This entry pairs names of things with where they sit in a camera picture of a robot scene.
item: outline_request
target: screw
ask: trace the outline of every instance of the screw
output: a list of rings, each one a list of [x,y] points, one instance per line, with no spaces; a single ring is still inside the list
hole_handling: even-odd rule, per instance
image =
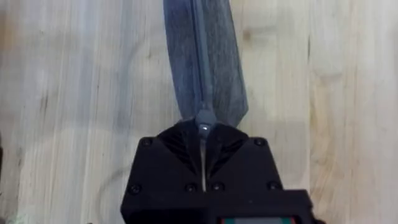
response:
[[[142,188],[141,188],[141,186],[139,184],[134,184],[129,189],[130,194],[133,194],[133,195],[139,194],[139,192],[141,192],[141,190],[142,190]]]
[[[269,190],[280,190],[282,189],[282,185],[278,182],[272,181],[268,183]]]
[[[142,139],[142,145],[145,147],[148,147],[152,144],[152,139],[151,138],[144,138]]]
[[[196,184],[187,184],[185,186],[185,190],[187,192],[196,192],[197,191],[197,185]]]
[[[266,140],[263,139],[263,138],[256,138],[256,139],[254,140],[254,143],[255,143],[256,145],[258,145],[258,146],[263,146],[263,145],[266,144]]]
[[[215,183],[211,186],[211,189],[213,189],[214,191],[224,191],[225,186],[223,183]]]

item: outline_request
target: wood grain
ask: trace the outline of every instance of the wood grain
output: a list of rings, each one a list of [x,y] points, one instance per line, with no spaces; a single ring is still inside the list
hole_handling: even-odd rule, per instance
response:
[[[0,217],[120,223],[139,138],[180,119],[162,0],[0,0]],[[328,223],[398,223],[395,0],[230,0],[288,188]]]

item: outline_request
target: display screen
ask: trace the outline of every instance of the display screen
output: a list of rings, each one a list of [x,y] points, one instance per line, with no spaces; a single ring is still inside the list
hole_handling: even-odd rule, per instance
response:
[[[223,218],[221,224],[296,224],[294,218]]]

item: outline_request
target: wooden surface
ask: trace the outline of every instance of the wooden surface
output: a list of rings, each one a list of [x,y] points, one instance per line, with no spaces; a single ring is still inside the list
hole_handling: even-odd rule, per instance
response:
[[[396,0],[231,0],[249,113],[328,223],[398,223]],[[180,115],[161,0],[0,0],[0,216],[120,223],[139,138]]]

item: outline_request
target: black screw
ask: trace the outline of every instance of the black screw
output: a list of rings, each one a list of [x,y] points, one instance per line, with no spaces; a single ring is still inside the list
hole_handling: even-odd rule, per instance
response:
[[[196,184],[187,184],[185,186],[185,190],[187,192],[196,192],[197,191],[197,185]]]
[[[264,146],[266,144],[266,140],[263,138],[256,138],[254,143],[258,146]]]
[[[142,139],[142,145],[145,147],[148,147],[152,144],[152,139],[151,138],[144,138]]]
[[[225,185],[223,183],[215,183],[211,186],[211,189],[214,191],[224,191]]]
[[[137,195],[139,192],[141,192],[142,187],[139,184],[134,184],[133,186],[130,187],[129,192],[132,195]]]
[[[282,185],[278,182],[272,181],[268,183],[268,189],[269,190],[281,190]]]

